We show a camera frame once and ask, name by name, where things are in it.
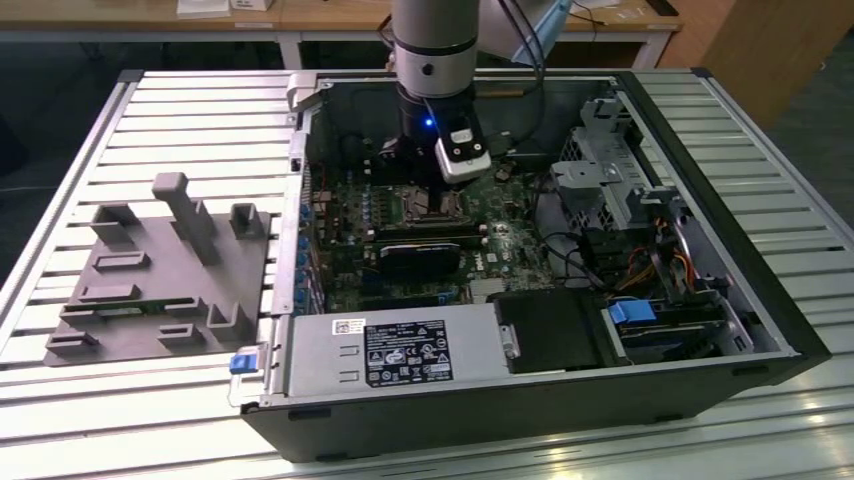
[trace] motherboard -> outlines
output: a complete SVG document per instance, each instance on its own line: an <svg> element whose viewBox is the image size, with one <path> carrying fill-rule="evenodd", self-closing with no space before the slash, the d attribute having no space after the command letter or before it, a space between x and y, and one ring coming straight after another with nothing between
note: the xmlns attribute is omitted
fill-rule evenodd
<svg viewBox="0 0 854 480"><path fill-rule="evenodd" d="M327 312L485 303L494 293L551 288L533 231L534 176L517 170L499 163L438 193L375 185L370 170L330 172L327 188L321 171L313 200Z"/></svg>

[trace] black plastic frame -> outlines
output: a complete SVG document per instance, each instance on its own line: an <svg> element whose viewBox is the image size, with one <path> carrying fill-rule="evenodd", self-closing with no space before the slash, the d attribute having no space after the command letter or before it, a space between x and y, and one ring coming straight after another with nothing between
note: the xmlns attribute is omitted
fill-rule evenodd
<svg viewBox="0 0 854 480"><path fill-rule="evenodd" d="M718 192L716 192L712 182L704 175L677 133L670 128L670 124L656 106L653 98L644 89L638 77L631 72L619 72L613 75L617 77L621 88L629 96L641 120L649 127L653 135L652 140L658 143L670 164L677 170L685 189L697 201L702 214L709 221L709 226L718 234L721 243L781 333L786 337L789 345L808 357L796 371L788 372L788 376L792 377L830 359L830 351L789 292L786 292L784 284L765 262L762 254L748 237L748 233L745 233L738 224L736 216L726 207Z"/></svg>

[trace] white sticker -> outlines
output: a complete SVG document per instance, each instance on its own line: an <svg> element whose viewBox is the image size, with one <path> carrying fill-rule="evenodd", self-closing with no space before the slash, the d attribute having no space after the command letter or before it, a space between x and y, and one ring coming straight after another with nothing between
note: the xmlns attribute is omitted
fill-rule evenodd
<svg viewBox="0 0 854 480"><path fill-rule="evenodd" d="M342 318L333 321L333 335L365 333L365 318Z"/></svg>

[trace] floor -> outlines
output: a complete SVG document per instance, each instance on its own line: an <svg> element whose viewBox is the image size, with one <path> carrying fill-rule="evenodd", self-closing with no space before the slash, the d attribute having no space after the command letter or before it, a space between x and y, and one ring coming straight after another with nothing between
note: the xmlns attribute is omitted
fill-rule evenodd
<svg viewBox="0 0 854 480"><path fill-rule="evenodd" d="M123 69L281 68L273 44L0 44L0 116L24 144L24 166L0 176L0 282L6 280ZM311 47L311 67L365 67L346 47ZM382 50L367 54L370 63ZM773 140L849 223L854 203L854 35L826 61ZM0 171L4 153L0 152Z"/></svg>

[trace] wooden table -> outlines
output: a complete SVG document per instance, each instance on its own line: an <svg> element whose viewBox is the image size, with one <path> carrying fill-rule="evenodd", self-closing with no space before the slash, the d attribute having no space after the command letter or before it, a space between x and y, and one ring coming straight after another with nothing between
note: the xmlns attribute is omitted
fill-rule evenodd
<svg viewBox="0 0 854 480"><path fill-rule="evenodd" d="M279 43L287 68L303 67L299 44L305 41L379 41L377 27L390 11L391 0L285 0ZM614 8L591 12L606 25L598 25L594 33L589 20L570 17L558 41L639 43L633 67L654 68L670 35L682 28L680 17L660 16L646 0L623 0ZM578 15L589 13L582 10Z"/></svg>
<svg viewBox="0 0 854 480"><path fill-rule="evenodd" d="M0 0L0 42L278 42L285 1L186 20L176 0Z"/></svg>
<svg viewBox="0 0 854 480"><path fill-rule="evenodd" d="M0 41L269 41L279 43L286 68L297 70L305 41L378 41L391 0L275 0L266 12L235 10L230 17L199 20L179 19L175 9L176 0L0 0ZM656 67L682 28L680 18L658 16L645 0L623 0L593 16L606 23L595 33L590 21L570 17L558 41L638 43L634 67Z"/></svg>

